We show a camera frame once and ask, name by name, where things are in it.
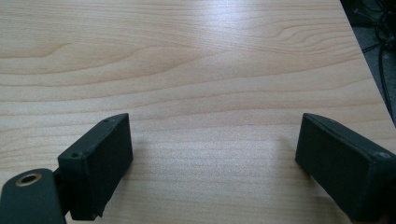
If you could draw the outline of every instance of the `black cable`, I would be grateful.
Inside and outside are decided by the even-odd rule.
[[[381,45],[381,43],[373,44],[373,45],[370,46],[370,47],[367,47],[367,48],[365,48],[365,49],[362,49],[361,51],[362,51],[363,53],[367,53],[367,52],[369,52],[369,51],[371,51],[371,50],[373,50],[373,49],[376,49],[376,47],[378,47],[378,46],[380,46],[380,45]]]
[[[379,79],[381,80],[382,90],[384,92],[385,98],[385,105],[387,106],[388,112],[390,113],[390,117],[393,119],[393,111],[392,111],[392,104],[390,102],[387,83],[385,83],[385,76],[384,76],[384,64],[383,64],[383,54],[384,54],[385,44],[382,44],[379,52],[378,52],[378,72],[379,72]]]
[[[372,11],[372,12],[383,12],[383,10],[381,10],[381,9],[376,10],[376,9],[372,9],[372,8],[368,7],[363,1],[361,1],[361,4],[364,6],[364,8],[366,8],[369,11]]]
[[[382,0],[375,0],[376,4],[385,12],[388,12],[388,8],[384,5]]]
[[[382,29],[382,30],[384,29],[383,23],[384,23],[385,19],[387,18],[387,16],[388,16],[388,12],[384,12],[381,15],[381,17],[379,18],[378,23],[376,24],[376,27],[375,27],[375,36],[379,40],[379,42],[381,42],[383,44],[385,43],[386,40],[381,37],[381,35],[379,33],[379,29]]]
[[[354,10],[353,12],[354,12],[355,14],[359,14],[359,15],[361,15],[361,16],[363,16],[363,17],[366,17],[366,18],[370,19],[371,21],[375,21],[375,18],[373,18],[372,16],[370,16],[370,15],[368,15],[368,14],[365,14],[365,13],[360,12],[358,9]]]

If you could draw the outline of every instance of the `light wood surface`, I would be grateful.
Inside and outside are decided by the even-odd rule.
[[[2,1],[1,185],[124,112],[94,223],[349,223],[294,161],[304,112],[396,152],[338,0]]]

